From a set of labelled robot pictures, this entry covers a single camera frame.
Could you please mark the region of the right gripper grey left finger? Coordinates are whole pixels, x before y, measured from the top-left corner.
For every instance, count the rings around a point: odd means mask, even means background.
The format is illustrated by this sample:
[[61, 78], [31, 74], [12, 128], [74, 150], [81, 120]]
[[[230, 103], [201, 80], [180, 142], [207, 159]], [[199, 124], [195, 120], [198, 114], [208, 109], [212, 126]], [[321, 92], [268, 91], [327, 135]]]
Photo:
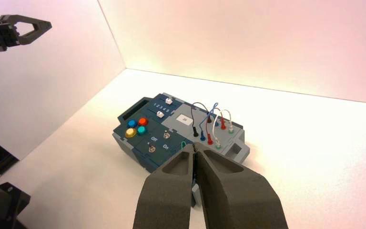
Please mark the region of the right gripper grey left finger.
[[187, 144], [146, 178], [133, 228], [189, 228], [194, 155], [194, 146]]

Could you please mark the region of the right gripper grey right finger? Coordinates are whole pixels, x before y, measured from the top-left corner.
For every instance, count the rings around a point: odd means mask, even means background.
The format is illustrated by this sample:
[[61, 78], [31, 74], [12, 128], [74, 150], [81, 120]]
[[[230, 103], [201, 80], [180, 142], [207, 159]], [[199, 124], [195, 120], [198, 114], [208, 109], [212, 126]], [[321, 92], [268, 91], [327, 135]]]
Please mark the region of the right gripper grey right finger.
[[208, 229], [286, 229], [279, 196], [261, 174], [196, 148], [196, 181]]

